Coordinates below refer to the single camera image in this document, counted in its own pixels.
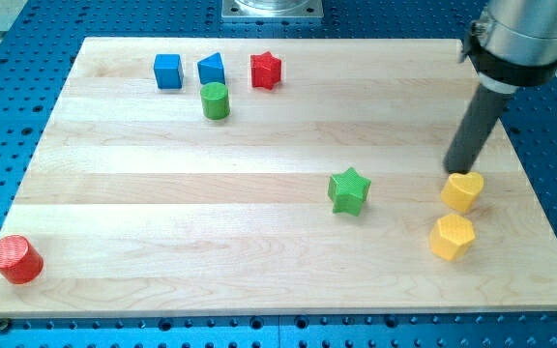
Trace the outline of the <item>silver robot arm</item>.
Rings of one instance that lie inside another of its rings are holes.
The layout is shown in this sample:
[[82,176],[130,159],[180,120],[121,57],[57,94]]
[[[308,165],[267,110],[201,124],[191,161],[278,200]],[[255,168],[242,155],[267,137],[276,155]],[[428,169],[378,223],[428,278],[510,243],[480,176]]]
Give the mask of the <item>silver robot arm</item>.
[[490,0],[468,27],[462,57],[499,94],[540,86],[557,72],[557,0]]

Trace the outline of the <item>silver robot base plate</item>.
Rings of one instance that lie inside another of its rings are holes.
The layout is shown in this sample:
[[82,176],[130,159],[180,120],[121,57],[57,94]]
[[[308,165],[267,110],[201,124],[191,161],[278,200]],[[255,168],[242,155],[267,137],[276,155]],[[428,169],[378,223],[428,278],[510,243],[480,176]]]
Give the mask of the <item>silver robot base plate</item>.
[[222,0],[221,16],[248,18],[321,18],[322,0]]

